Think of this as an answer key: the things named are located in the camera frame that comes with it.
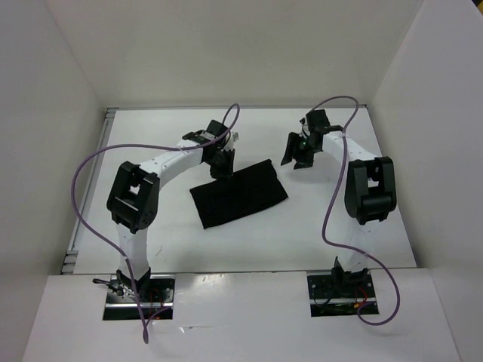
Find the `black skirt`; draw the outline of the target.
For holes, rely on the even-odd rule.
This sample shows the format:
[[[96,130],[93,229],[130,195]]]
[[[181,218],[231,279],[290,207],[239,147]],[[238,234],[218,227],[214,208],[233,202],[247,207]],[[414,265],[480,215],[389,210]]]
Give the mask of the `black skirt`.
[[[204,229],[259,213],[288,199],[269,159],[189,192]]]

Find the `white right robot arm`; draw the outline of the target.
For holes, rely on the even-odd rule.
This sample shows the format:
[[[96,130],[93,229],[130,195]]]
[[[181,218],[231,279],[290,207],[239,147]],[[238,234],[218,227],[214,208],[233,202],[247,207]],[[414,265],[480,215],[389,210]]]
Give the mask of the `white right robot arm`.
[[[346,135],[341,126],[303,125],[301,132],[288,134],[281,165],[293,161],[296,169],[309,168],[319,152],[329,154],[340,165],[335,190],[322,222],[322,240],[332,247],[371,259],[385,268],[380,260],[358,246],[330,241],[327,230],[339,191],[343,191],[344,207],[355,221],[360,235],[369,234],[376,223],[387,219],[397,205],[393,160],[386,156],[377,157],[362,148]]]

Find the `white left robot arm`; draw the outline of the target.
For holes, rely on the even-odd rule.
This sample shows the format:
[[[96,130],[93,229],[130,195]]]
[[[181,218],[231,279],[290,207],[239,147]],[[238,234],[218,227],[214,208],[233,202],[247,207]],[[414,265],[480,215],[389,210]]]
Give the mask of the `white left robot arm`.
[[[175,146],[148,161],[126,161],[119,166],[106,207],[125,253],[117,280],[133,301],[144,300],[150,292],[147,233],[158,213],[159,192],[181,173],[203,163],[210,167],[213,179],[230,178],[237,141],[236,132],[212,120],[205,130],[187,133]]]

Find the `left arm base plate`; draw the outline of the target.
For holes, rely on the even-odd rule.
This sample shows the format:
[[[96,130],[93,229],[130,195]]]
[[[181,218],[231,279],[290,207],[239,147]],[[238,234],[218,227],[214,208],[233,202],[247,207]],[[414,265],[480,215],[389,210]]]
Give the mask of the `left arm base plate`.
[[[134,294],[122,287],[117,277],[99,279],[108,287],[103,311],[104,321],[138,321],[140,319]],[[140,307],[146,320],[172,320],[174,314],[175,278],[154,275],[145,291],[140,292]]]

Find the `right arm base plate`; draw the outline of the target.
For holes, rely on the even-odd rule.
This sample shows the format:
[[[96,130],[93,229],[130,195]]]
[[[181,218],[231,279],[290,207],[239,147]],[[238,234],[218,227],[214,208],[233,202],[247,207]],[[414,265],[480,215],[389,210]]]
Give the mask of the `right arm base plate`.
[[[312,318],[357,315],[361,306],[361,315],[379,314],[370,274],[365,281],[338,288],[334,286],[334,279],[327,272],[308,274],[306,279]]]

